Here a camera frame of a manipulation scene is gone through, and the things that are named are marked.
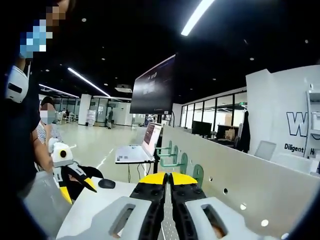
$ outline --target black ceiling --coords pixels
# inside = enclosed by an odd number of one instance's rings
[[[183,104],[244,87],[247,74],[265,68],[276,72],[320,59],[316,0],[215,0],[189,36],[182,36],[199,3],[78,0],[47,52],[34,58],[32,77],[73,95],[102,95],[72,75],[71,67],[111,96],[131,98],[116,85],[133,85],[179,53],[174,102]]]

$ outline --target white panel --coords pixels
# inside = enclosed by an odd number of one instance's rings
[[[91,95],[89,94],[82,94],[81,95],[81,102],[79,107],[79,120],[78,124],[85,125],[87,121],[87,114],[90,108],[91,102]]]
[[[182,154],[187,153],[187,174],[193,172],[195,164],[202,166],[202,188],[205,194],[218,198],[242,214],[247,227],[260,235],[280,238],[290,232],[319,188],[319,177],[288,169],[165,125],[162,147],[167,147],[169,141],[178,146],[178,162]],[[170,163],[168,158],[164,159],[166,164]],[[172,170],[160,167],[160,171]],[[246,205],[245,210],[241,210],[241,204]],[[268,220],[268,226],[261,226],[263,220]]]

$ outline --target glass wall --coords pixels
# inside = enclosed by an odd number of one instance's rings
[[[68,109],[70,113],[75,113],[76,99],[69,98],[67,101],[66,109]]]
[[[60,111],[61,98],[55,98],[55,99],[53,99],[53,101],[54,101],[54,109],[59,112]]]
[[[62,98],[60,111],[65,111],[67,109],[68,98]]]
[[[193,121],[202,121],[202,108],[204,104],[203,102],[197,102],[194,105],[194,116],[193,116]]]
[[[181,123],[180,123],[180,126],[182,128],[186,126],[186,119],[187,119],[187,106],[183,106],[182,112],[181,112]]]
[[[216,99],[210,99],[204,102],[204,111],[203,111],[203,122],[211,124],[211,131],[215,131],[214,129],[214,121],[215,121],[215,110],[216,110]]]
[[[217,98],[215,131],[217,131],[218,125],[232,126],[233,109],[232,95]]]
[[[194,117],[194,108],[195,108],[194,104],[188,105],[188,108],[187,108],[185,127],[188,129],[192,128],[192,120]]]
[[[218,125],[239,127],[247,110],[247,92],[212,98],[182,107],[181,127],[192,128],[192,121],[211,123],[216,132]]]
[[[244,122],[247,105],[248,100],[246,92],[241,92],[234,95],[233,126],[239,127],[239,125]]]
[[[77,98],[75,100],[74,115],[76,118],[77,116],[79,116],[80,102],[81,102],[81,98]]]
[[[106,121],[107,105],[108,105],[107,98],[100,98],[99,99],[97,114],[96,114],[96,121],[98,123],[104,123]]]

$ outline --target ceiling light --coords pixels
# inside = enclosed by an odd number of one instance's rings
[[[73,70],[71,67],[68,67],[68,70],[73,73],[74,75],[76,75],[78,78],[80,78],[82,81],[86,82],[87,84],[91,85],[92,87],[94,87],[95,89],[97,89],[99,92],[103,93],[104,95],[111,97],[108,93],[106,93],[105,91],[103,91],[102,89],[100,89],[99,87],[97,87],[96,85],[94,85],[92,82],[90,82],[88,79],[86,79],[84,76],[80,75],[78,72],[76,72],[75,70]]]
[[[66,93],[64,91],[60,91],[60,90],[54,89],[54,88],[46,86],[46,85],[39,84],[39,86],[44,87],[46,89],[51,89],[52,91],[56,91],[58,93],[65,94],[65,95],[68,95],[68,96],[71,96],[71,97],[74,97],[74,98],[79,98],[78,96],[72,95],[70,93]]]
[[[210,7],[214,0],[202,0],[198,7],[195,9],[190,19],[184,26],[184,29],[181,32],[181,35],[188,36],[194,26],[197,24],[199,19],[205,13],[205,11]]]

